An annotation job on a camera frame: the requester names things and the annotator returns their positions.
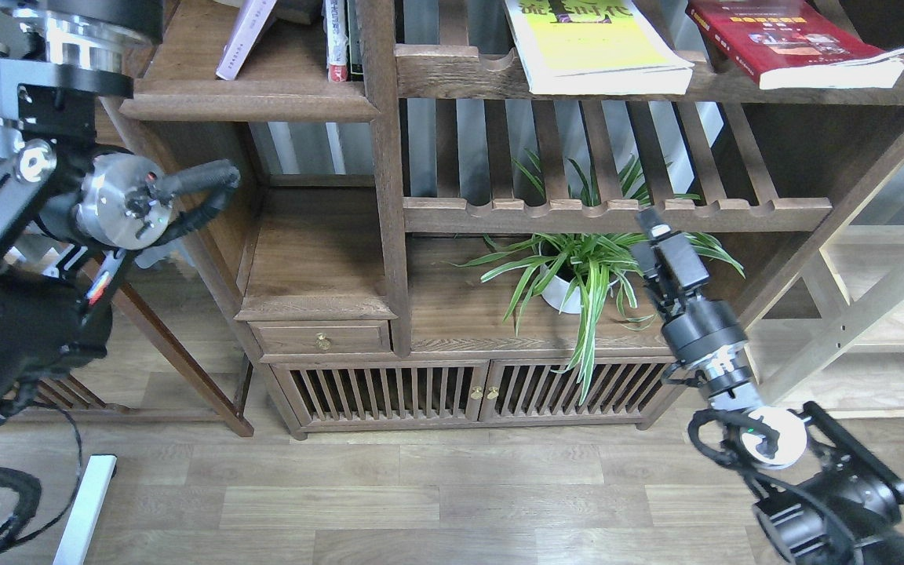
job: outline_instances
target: potted plant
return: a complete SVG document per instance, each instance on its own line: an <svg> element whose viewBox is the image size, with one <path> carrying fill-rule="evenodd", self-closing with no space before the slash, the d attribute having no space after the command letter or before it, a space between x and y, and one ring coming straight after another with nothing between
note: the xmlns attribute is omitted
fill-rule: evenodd
<svg viewBox="0 0 904 565"><path fill-rule="evenodd" d="M527 156L534 171L528 170L523 164L516 161L516 167L523 171L525 177L545 196L545 186L541 179L541 163L539 157L532 151L527 151ZM573 186L570 189L571 196L580 198L587 206L599 204L599 191L595 181L581 171L581 167L574 161L570 161L571 167L581 178L581 187L577 190ZM647 186L643 182L643 171L640 160L631 157L620 171L621 193L624 197L639 201L642 205L650 204ZM696 198L695 195L683 195L685 198ZM720 241L706 233L688 233L690 242L700 257L709 257L713 260L724 261L735 268L744 276L742 265L739 264ZM513 243L511 246L499 247L488 236L484 236L492 253L477 257L473 261L459 267L476 267L481 264L492 264L495 261L512 261L499 264L498 267L484 272L480 276L480 282L503 275L510 271L522 271L518 279L512 299L508 302L503 321L516 313L516 333L525 308L532 297L548 297L548 294L560 294L553 287L563 289L563 303L576 297L580 301L580 316L578 320L578 339L574 344L574 353L570 355L570 361L563 371L575 369L574 376L581 384L581 399L585 401L591 386L592 369L595 367L595 335L596 325L602 317L603 308L610 293L614 294L617 310L625 317L625 323L633 330L646 329L654 318L634 318L625 314L625 308L637 308L637 294L631 275L642 275L637 261L630 253L634 244L645 241L642 233L534 233L528 239ZM553 304L553 307L561 312L570 308L562 304Z"/></svg>

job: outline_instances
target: brass knob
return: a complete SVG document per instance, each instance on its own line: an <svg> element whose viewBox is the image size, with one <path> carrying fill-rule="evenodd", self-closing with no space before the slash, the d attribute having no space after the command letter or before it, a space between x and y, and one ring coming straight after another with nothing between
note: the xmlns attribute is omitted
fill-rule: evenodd
<svg viewBox="0 0 904 565"><path fill-rule="evenodd" d="M319 348L320 351L329 351L332 344L333 343L330 342L330 338L327 337L326 334L316 334L316 347Z"/></svg>

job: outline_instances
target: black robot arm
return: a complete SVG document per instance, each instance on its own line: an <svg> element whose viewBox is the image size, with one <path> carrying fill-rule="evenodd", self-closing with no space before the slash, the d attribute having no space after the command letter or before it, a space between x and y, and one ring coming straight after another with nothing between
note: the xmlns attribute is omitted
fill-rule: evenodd
<svg viewBox="0 0 904 565"><path fill-rule="evenodd" d="M721 468L737 472L756 495L753 514L769 542L796 565L904 565L901 522L904 482L815 402L801 412L767 406L753 372L739 358L747 342L731 306L703 296L709 275L684 233L671 229L657 210L638 221L648 241L632 250L676 361L669 382L698 388L709 404L689 423L693 446ZM700 428L717 422L720 447L700 440ZM831 444L808 431L818 429ZM765 471L788 468L804 454L822 471L800 485Z"/></svg>
<svg viewBox="0 0 904 565"><path fill-rule="evenodd" d="M194 231L229 204L240 182L229 161L165 175L152 161L96 143L96 98L129 97L128 46L161 37L162 0L2 0L30 51L8 58L0 43L0 423L36 397L41 379L68 375L107 355L111 298L133 259ZM200 206L173 217L180 194ZM69 244L43 272L3 258L25 230ZM102 257L86 285L79 269ZM0 526L0 553L36 513L40 482L0 468L18 501Z"/></svg>

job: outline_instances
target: laminate floor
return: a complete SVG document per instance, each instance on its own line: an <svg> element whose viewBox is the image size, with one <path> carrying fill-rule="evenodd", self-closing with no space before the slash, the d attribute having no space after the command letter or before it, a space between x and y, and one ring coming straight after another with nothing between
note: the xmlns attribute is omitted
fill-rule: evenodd
<svg viewBox="0 0 904 565"><path fill-rule="evenodd" d="M161 317L209 371L235 367L238 350L219 333L210 299L191 286L200 282L169 268L148 273L175 289L175 297L154 304ZM140 291L148 297L147 278ZM111 365L82 375L107 400L197 405L123 322L111 356ZM118 455L86 562L781 562L751 518L749 491L688 443L685 424L701 405L688 392L646 432L590 425L316 433L294 441L255 382L246 411L252 439L220 423L85 423L87 454ZM844 423L904 478L904 419ZM71 430L10 422L0 428L0 465L42 480L35 525L44 523L75 481ZM812 472L805 461L786 478ZM10 507L0 496L0 522ZM0 565L50 563L61 531L56 526L0 556Z"/></svg>

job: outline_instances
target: slatted cabinet door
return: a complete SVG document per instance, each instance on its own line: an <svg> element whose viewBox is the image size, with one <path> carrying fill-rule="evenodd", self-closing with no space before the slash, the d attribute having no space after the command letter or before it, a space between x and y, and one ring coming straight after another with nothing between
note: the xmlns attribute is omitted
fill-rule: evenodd
<svg viewBox="0 0 904 565"><path fill-rule="evenodd" d="M681 393L661 382L664 357L603 359L592 372L588 397L566 362L494 361L480 407L481 422L581 421L647 427Z"/></svg>
<svg viewBox="0 0 904 565"><path fill-rule="evenodd" d="M479 417L487 361L273 365L302 427L398 429Z"/></svg>

